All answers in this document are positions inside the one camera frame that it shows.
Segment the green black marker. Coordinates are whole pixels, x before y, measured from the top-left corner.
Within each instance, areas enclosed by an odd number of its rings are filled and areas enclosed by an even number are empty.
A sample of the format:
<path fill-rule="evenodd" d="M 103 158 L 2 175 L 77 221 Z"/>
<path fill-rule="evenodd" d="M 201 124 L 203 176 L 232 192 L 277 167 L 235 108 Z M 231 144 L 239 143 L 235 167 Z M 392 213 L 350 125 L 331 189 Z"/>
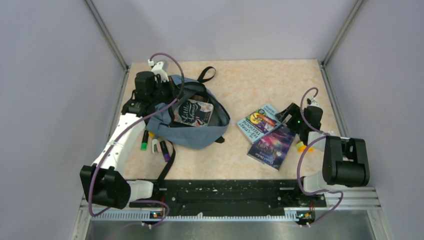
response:
<path fill-rule="evenodd" d="M 146 151 L 147 150 L 148 141 L 149 141 L 149 131 L 148 130 L 144 130 L 143 135 L 142 135 L 141 145 L 140 145 L 140 150 L 141 151 Z"/>

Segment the purple black highlighter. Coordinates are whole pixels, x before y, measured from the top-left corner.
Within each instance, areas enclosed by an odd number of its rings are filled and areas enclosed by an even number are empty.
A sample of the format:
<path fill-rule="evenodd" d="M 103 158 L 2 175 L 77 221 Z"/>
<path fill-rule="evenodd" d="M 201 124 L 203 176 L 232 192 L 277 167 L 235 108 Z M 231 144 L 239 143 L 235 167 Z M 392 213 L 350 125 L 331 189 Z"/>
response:
<path fill-rule="evenodd" d="M 162 152 L 162 156 L 164 158 L 164 161 L 166 163 L 168 163 L 169 160 L 171 159 L 171 156 L 170 156 L 170 153 L 169 153 L 169 150 L 168 150 L 166 141 L 165 140 L 160 141 L 159 142 L 159 146 L 160 146 L 160 149 L 161 149 L 161 152 Z"/>

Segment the blue grey backpack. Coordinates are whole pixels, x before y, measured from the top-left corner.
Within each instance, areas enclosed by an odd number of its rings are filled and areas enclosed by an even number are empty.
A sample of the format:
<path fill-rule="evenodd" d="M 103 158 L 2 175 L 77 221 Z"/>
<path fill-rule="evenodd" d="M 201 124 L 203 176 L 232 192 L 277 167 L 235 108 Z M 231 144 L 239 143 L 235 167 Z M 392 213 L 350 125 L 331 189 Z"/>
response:
<path fill-rule="evenodd" d="M 214 69 L 212 66 L 206 67 L 197 80 L 186 78 L 181 99 L 168 109 L 165 109 L 164 103 L 156 105 L 155 109 L 162 112 L 152 116 L 145 129 L 172 144 L 191 149 L 203 149 L 212 143 L 223 143 L 225 141 L 223 134 L 228 129 L 231 118 L 226 109 L 204 85 L 212 79 L 211 77 L 205 78 L 207 71 Z M 194 127 L 174 121 L 174 110 L 189 99 L 210 103 L 214 106 L 211 120 L 207 126 Z"/>

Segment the right aluminium frame post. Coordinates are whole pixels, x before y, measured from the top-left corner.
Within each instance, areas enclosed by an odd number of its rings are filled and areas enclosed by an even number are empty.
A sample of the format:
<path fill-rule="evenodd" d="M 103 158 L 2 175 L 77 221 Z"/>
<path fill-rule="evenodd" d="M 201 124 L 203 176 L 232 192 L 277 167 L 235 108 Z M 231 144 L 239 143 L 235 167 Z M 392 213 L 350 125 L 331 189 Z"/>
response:
<path fill-rule="evenodd" d="M 334 41 L 332 42 L 329 50 L 327 51 L 324 59 L 321 61 L 322 68 L 326 68 L 329 63 L 331 62 L 334 54 L 336 53 L 339 45 L 341 44 L 343 38 L 348 33 L 351 25 L 353 24 L 355 18 L 357 17 L 358 13 L 360 12 L 363 5 L 367 2 L 367 0 L 356 0 L 351 11 L 349 12 L 348 16 L 346 17 L 341 29 L 337 33 Z"/>

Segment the colourful block stack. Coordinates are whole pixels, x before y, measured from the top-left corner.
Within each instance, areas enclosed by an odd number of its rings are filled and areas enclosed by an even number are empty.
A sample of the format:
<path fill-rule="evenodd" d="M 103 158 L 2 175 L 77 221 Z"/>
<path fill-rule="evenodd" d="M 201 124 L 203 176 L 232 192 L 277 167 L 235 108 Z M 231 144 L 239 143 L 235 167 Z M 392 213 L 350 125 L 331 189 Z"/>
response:
<path fill-rule="evenodd" d="M 296 150 L 297 150 L 298 153 L 303 153 L 305 151 L 305 149 L 307 148 L 307 145 L 305 145 L 302 141 L 298 141 L 295 144 L 295 148 L 296 148 Z M 313 151 L 314 151 L 314 148 L 313 147 L 309 147 L 307 149 L 307 152 L 313 152 Z"/>

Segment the light blue treehouse book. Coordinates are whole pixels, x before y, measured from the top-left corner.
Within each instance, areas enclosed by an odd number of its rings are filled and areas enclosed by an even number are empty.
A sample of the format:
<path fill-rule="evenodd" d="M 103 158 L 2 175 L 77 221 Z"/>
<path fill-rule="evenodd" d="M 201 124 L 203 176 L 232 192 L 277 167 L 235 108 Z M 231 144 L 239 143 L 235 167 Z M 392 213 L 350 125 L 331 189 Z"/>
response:
<path fill-rule="evenodd" d="M 277 113 L 277 109 L 267 103 L 239 120 L 237 126 L 246 138 L 254 144 L 282 124 L 276 117 Z"/>

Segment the dark purple galaxy book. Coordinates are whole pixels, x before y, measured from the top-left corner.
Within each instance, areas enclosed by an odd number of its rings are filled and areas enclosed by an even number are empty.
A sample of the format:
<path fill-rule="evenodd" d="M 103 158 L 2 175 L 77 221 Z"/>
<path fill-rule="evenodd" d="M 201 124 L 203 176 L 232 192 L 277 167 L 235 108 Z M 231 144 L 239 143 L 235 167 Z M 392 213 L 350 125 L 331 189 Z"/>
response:
<path fill-rule="evenodd" d="M 255 142 L 247 152 L 247 155 L 279 171 L 295 136 L 296 133 L 293 130 L 285 125 L 281 125 Z"/>

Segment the aluminium frame post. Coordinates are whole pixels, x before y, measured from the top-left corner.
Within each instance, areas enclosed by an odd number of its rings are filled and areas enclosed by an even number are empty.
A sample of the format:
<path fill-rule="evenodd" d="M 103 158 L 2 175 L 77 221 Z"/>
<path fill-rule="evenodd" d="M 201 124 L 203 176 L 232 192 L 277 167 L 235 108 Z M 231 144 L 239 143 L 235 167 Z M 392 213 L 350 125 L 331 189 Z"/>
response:
<path fill-rule="evenodd" d="M 348 33 L 351 25 L 353 24 L 355 18 L 357 17 L 358 13 L 360 12 L 363 5 L 367 2 L 367 0 L 356 0 L 351 11 L 349 12 L 348 16 L 346 17 L 341 29 L 337 33 L 334 41 L 332 42 L 329 50 L 327 51 L 324 59 L 321 61 L 322 68 L 326 68 L 329 63 L 331 62 L 334 54 L 336 53 L 339 45 L 341 44 L 343 38 Z"/>
<path fill-rule="evenodd" d="M 87 7 L 90 15 L 92 16 L 94 23 L 96 24 L 97 28 L 99 29 L 103 39 L 105 40 L 109 50 L 111 51 L 114 58 L 117 60 L 119 65 L 124 71 L 127 71 L 129 69 L 129 65 L 126 63 L 121 51 L 118 48 L 118 45 L 116 44 L 116 41 L 114 40 L 113 36 L 111 35 L 106 23 L 104 22 L 99 10 L 97 9 L 95 3 L 93 0 L 82 0 L 82 2 Z"/>

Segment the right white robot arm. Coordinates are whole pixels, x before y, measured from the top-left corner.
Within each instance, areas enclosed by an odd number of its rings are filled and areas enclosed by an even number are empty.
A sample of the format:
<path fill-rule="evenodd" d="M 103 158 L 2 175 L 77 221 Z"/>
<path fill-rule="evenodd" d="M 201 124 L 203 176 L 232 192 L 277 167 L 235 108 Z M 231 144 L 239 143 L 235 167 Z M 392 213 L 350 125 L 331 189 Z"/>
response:
<path fill-rule="evenodd" d="M 366 142 L 360 138 L 335 136 L 321 130 L 323 110 L 317 105 L 301 108 L 291 103 L 275 116 L 284 126 L 294 131 L 305 145 L 297 166 L 299 189 L 293 200 L 307 206 L 314 195 L 335 193 L 343 188 L 365 187 L 370 180 Z M 323 152 L 322 168 L 310 176 L 301 176 L 303 158 L 310 148 Z"/>

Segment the left aluminium frame post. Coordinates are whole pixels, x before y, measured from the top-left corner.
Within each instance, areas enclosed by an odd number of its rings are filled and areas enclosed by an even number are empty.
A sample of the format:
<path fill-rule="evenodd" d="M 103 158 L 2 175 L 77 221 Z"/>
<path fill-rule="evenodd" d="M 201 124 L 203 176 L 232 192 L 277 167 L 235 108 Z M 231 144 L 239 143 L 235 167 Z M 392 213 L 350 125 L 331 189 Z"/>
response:
<path fill-rule="evenodd" d="M 105 40 L 109 50 L 111 51 L 114 58 L 117 60 L 119 65 L 124 71 L 127 71 L 129 69 L 129 65 L 126 63 L 121 51 L 118 48 L 118 45 L 116 44 L 116 41 L 114 40 L 113 36 L 111 35 L 106 23 L 104 22 L 99 10 L 97 9 L 95 3 L 93 0 L 82 0 L 82 2 L 87 7 L 90 15 L 92 16 L 94 23 L 96 24 L 97 28 L 99 29 L 103 39 Z"/>

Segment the floral Little Women book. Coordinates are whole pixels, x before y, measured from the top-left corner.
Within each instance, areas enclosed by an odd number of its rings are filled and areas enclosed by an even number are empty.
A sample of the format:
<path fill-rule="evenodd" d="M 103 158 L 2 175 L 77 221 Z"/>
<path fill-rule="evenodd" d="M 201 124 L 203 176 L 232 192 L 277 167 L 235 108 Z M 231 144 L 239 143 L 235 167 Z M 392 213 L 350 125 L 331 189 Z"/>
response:
<path fill-rule="evenodd" d="M 192 127 L 205 127 L 209 124 L 214 106 L 211 103 L 188 99 L 173 112 L 174 121 Z"/>

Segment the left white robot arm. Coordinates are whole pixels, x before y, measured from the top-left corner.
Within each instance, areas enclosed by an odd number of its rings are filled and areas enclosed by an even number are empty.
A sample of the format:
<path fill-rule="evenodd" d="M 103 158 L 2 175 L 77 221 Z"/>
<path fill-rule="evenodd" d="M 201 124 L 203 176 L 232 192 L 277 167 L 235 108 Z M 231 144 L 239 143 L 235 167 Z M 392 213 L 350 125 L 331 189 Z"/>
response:
<path fill-rule="evenodd" d="M 122 176 L 135 140 L 145 131 L 150 117 L 163 112 L 156 110 L 156 101 L 175 103 L 175 87 L 163 70 L 141 71 L 134 79 L 135 89 L 123 105 L 116 129 L 100 155 L 91 165 L 84 165 L 79 173 L 88 209 L 96 216 L 93 206 L 123 209 L 130 202 L 142 200 L 154 207 L 160 202 L 160 193 L 148 180 L 126 180 Z"/>

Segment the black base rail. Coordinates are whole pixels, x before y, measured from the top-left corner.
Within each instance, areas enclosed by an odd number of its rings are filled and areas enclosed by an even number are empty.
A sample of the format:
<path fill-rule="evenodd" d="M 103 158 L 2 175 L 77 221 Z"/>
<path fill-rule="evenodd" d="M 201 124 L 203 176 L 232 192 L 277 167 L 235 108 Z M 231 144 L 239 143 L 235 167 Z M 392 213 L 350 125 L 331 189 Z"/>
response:
<path fill-rule="evenodd" d="M 293 179 L 163 180 L 155 183 L 152 203 L 132 202 L 131 208 L 169 207 L 168 218 L 254 219 L 282 217 L 289 208 L 312 211 L 326 207 L 322 195 L 304 195 Z"/>

